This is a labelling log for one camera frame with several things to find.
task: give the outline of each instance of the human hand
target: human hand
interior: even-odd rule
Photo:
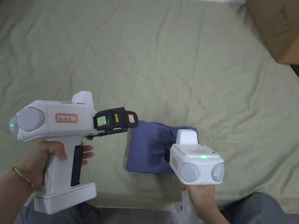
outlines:
[[[185,185],[181,183],[181,190],[188,191],[190,201],[198,216],[207,210],[218,210],[215,201],[215,185]]]
[[[88,159],[94,156],[94,153],[90,152],[91,150],[93,150],[92,146],[83,146],[83,159]],[[50,154],[55,154],[60,160],[68,159],[64,150],[64,145],[61,142],[41,141],[36,145],[33,153],[17,166],[22,175],[31,180],[37,188],[44,184],[45,166]],[[83,160],[82,166],[87,163],[87,160]]]

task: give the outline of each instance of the cardboard box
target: cardboard box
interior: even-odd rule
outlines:
[[[274,60],[299,65],[299,0],[247,0],[245,6]]]

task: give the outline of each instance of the red sticker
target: red sticker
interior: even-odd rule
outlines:
[[[129,122],[130,123],[135,123],[134,116],[132,114],[129,114]]]
[[[77,123],[78,119],[77,119],[77,115],[75,114],[57,113],[56,122]]]
[[[172,163],[174,164],[176,169],[178,169],[178,162],[173,157],[172,157]]]

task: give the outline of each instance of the handwritten label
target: handwritten label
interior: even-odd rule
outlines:
[[[78,118],[75,114],[57,113],[56,122],[77,123]]]
[[[129,122],[130,123],[135,123],[134,116],[132,114],[129,114]]]
[[[172,157],[172,163],[174,164],[175,168],[178,169],[178,162]]]
[[[97,125],[98,126],[103,126],[105,124],[106,124],[106,117],[105,116],[97,118]]]

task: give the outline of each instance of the blue fabric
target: blue fabric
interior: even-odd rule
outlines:
[[[126,170],[143,174],[173,174],[169,163],[164,160],[164,149],[176,142],[179,129],[197,132],[192,127],[174,128],[140,120],[138,127],[132,129]]]

